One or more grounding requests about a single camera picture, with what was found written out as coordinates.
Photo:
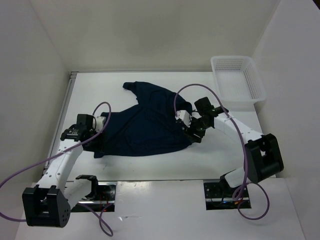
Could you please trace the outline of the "navy blue shorts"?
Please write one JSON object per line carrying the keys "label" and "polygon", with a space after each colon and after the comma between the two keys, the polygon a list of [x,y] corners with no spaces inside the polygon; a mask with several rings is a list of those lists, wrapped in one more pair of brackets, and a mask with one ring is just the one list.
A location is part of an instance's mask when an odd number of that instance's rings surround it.
{"label": "navy blue shorts", "polygon": [[192,143],[176,122],[175,110],[192,112],[192,104],[166,88],[148,82],[125,82],[137,104],[121,112],[103,112],[110,118],[101,133],[103,150],[94,158],[104,156],[144,157],[173,153]]}

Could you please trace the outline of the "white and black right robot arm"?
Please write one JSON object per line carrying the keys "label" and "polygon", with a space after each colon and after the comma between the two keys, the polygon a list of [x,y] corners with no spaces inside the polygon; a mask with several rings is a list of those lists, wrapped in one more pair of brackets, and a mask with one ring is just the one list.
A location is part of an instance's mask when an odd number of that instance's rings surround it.
{"label": "white and black right robot arm", "polygon": [[219,191],[230,197],[241,190],[243,183],[257,184],[284,170],[284,163],[277,138],[269,133],[255,131],[233,117],[222,107],[214,107],[207,97],[195,102],[199,118],[186,110],[178,110],[175,119],[193,143],[200,143],[206,130],[221,131],[244,151],[243,167],[232,170],[219,179]]}

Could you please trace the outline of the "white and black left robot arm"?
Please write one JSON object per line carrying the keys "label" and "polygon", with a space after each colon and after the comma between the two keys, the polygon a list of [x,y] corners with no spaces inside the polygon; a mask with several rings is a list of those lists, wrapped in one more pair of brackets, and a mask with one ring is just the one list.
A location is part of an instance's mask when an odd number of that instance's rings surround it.
{"label": "white and black left robot arm", "polygon": [[70,219],[71,210],[83,198],[94,200],[100,194],[98,179],[81,174],[66,185],[70,173],[84,152],[102,150],[103,131],[110,118],[78,114],[76,123],[60,137],[57,154],[34,187],[22,193],[26,223],[31,227],[63,228]]}

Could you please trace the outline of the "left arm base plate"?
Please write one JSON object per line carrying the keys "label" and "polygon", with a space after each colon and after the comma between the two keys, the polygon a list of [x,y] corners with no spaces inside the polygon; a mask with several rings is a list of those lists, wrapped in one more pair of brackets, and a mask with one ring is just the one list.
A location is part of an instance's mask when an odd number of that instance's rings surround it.
{"label": "left arm base plate", "polygon": [[89,212],[85,206],[89,207],[96,213],[114,212],[115,211],[115,199],[116,199],[116,183],[114,182],[102,182],[99,183],[97,189],[97,195],[94,198],[83,197],[80,201],[71,209],[72,213],[84,213]]}

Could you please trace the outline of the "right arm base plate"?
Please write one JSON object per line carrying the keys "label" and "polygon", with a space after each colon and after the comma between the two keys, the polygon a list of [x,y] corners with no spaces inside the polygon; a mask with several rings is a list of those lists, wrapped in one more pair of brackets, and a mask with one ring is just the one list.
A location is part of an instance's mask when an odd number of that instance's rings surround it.
{"label": "right arm base plate", "polygon": [[233,210],[240,204],[241,209],[250,209],[251,203],[248,190],[245,189],[242,198],[235,201],[232,198],[233,188],[222,187],[218,179],[204,180],[204,197],[206,210]]}

